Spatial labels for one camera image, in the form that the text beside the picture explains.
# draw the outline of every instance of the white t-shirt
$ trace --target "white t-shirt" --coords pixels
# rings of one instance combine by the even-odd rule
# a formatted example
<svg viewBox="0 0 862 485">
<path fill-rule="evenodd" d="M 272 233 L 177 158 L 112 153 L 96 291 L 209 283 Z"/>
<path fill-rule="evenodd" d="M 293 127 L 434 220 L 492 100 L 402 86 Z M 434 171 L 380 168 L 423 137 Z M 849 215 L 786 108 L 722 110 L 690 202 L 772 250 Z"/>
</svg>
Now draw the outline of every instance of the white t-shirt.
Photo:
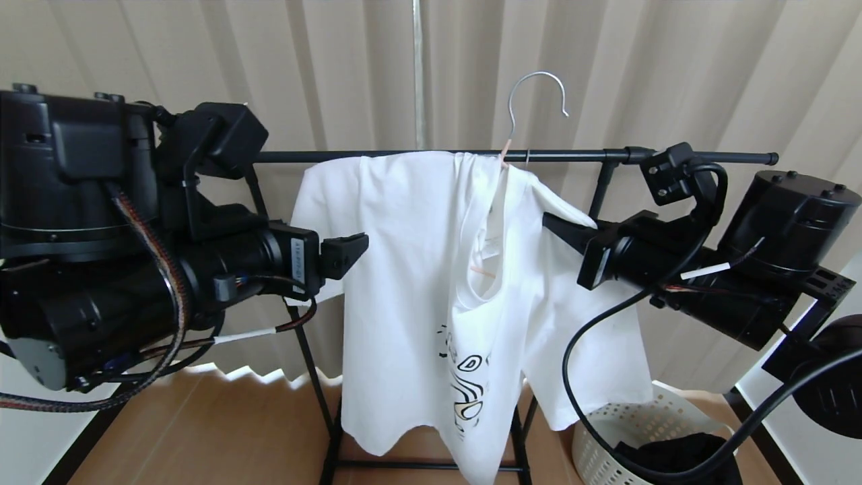
<svg viewBox="0 0 862 485">
<path fill-rule="evenodd" d="M 578 286 L 582 256 L 543 229 L 545 211 L 595 227 L 497 157 L 417 152 L 305 172 L 291 225 L 369 236 L 344 280 L 318 295 L 345 295 L 341 423 L 363 449 L 383 455 L 433 426 L 470 483 L 493 483 L 524 376 L 552 429 L 577 419 L 565 345 L 634 289 Z M 634 308 L 586 334 L 570 379 L 586 412 L 653 397 Z"/>
</svg>

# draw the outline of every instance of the metal hook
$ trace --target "metal hook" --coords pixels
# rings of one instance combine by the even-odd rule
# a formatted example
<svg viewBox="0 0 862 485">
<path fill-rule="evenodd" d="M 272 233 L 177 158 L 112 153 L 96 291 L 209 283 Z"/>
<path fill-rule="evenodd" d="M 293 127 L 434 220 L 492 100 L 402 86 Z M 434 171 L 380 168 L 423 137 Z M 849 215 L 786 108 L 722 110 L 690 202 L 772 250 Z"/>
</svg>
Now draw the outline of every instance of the metal hook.
<svg viewBox="0 0 862 485">
<path fill-rule="evenodd" d="M 531 72 L 530 74 L 527 74 L 523 78 L 518 79 L 518 82 L 516 82 L 515 85 L 512 86 L 512 91 L 509 93 L 509 119 L 512 120 L 512 130 L 509 132 L 509 139 L 506 141 L 506 146 L 503 147 L 503 151 L 500 152 L 500 161 L 503 161 L 503 159 L 506 156 L 506 153 L 509 152 L 509 145 L 512 143 L 512 138 L 515 137 L 515 111 L 512 109 L 512 100 L 515 99 L 515 91 L 518 90 L 518 86 L 521 85 L 521 83 L 524 82 L 524 80 L 532 78 L 533 76 L 540 76 L 540 75 L 548 76 L 551 79 L 557 81 L 557 85 L 559 86 L 559 92 L 560 92 L 560 94 L 562 94 L 562 98 L 563 98 L 562 103 L 560 104 L 559 110 L 563 113 L 564 117 L 569 117 L 568 111 L 565 110 L 565 86 L 563 86 L 563 81 L 559 80 L 559 78 L 556 75 L 554 75 L 548 71 L 536 71 L 536 72 Z"/>
</svg>

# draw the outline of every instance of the white plastic basket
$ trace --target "white plastic basket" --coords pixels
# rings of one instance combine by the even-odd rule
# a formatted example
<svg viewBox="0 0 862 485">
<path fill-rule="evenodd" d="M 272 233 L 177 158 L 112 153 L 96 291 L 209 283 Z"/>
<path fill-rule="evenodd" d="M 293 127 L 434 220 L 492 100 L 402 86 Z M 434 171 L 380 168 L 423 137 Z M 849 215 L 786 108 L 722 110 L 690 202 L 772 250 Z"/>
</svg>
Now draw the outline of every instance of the white plastic basket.
<svg viewBox="0 0 862 485">
<path fill-rule="evenodd" d="M 608 404 L 587 415 L 596 431 L 611 446 L 619 442 L 640 448 L 652 441 L 681 438 L 690 434 L 715 433 L 733 428 L 714 421 L 670 388 L 653 383 L 653 402 Z M 650 485 L 624 469 L 596 443 L 584 425 L 575 425 L 572 460 L 585 485 Z"/>
</svg>

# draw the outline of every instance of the beige curtain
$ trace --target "beige curtain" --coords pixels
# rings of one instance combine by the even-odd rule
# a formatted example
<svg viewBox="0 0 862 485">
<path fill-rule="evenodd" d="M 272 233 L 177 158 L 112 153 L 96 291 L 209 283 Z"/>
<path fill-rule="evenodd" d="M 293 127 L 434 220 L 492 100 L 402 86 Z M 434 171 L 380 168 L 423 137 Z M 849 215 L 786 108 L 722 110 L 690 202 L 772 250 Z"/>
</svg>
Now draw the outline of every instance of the beige curtain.
<svg viewBox="0 0 862 485">
<path fill-rule="evenodd" d="M 687 141 L 700 150 L 776 151 L 783 170 L 862 188 L 858 0 L 422 0 L 417 65 L 408 1 L 6 0 L 2 9 L 3 85 L 120 92 L 174 111 L 248 102 L 270 130 L 268 149 L 413 149 L 422 139 L 426 148 L 500 148 L 509 89 L 545 69 L 563 79 L 572 117 L 560 117 L 553 83 L 530 79 L 515 101 L 513 149 Z M 529 168 L 586 210 L 598 167 Z M 259 168 L 274 217 L 289 218 L 302 169 Z M 728 166 L 728 216 L 759 169 Z M 238 182 L 206 180 L 203 189 L 217 203 L 251 202 Z M 641 208 L 654 205 L 640 173 L 622 167 L 601 217 Z M 860 221 L 825 265 L 849 261 Z M 337 375 L 340 309 L 327 307 L 308 330 L 322 369 Z M 755 352 L 690 318 L 648 305 L 640 315 L 653 376 L 675 387 L 726 390 L 756 362 Z M 255 299 L 229 312 L 227 331 L 286 317 L 276 299 Z M 303 372 L 292 335 L 224 345 L 213 357 L 226 371 L 247 363 L 261 374 Z"/>
</svg>

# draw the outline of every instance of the clothes hanger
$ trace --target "clothes hanger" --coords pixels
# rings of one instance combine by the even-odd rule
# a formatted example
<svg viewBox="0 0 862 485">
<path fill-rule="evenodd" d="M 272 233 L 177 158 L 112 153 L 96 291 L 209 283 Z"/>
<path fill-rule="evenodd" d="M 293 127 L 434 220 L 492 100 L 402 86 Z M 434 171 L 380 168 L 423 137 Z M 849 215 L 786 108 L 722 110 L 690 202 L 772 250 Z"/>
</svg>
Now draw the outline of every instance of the clothes hanger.
<svg viewBox="0 0 862 485">
<path fill-rule="evenodd" d="M 512 130 L 509 132 L 509 139 L 506 141 L 506 144 L 503 146 L 503 151 L 500 152 L 500 164 L 502 167 L 507 167 L 507 164 L 504 160 L 506 158 L 506 154 L 509 152 L 509 145 L 512 144 L 512 138 L 515 138 L 515 112 L 512 109 L 512 100 L 515 99 L 515 91 L 518 90 L 518 86 L 521 85 L 524 80 L 532 78 L 533 76 L 548 76 L 554 81 L 557 81 L 557 85 L 559 86 L 559 92 L 562 95 L 562 103 L 560 104 L 560 111 L 562 111 L 564 117 L 569 117 L 569 113 L 565 110 L 565 86 L 563 86 L 563 81 L 559 80 L 559 78 L 548 72 L 548 71 L 536 71 L 527 74 L 523 78 L 518 79 L 518 82 L 512 86 L 512 91 L 509 92 L 509 119 L 512 120 Z M 527 163 L 529 163 L 529 151 L 527 151 Z"/>
</svg>

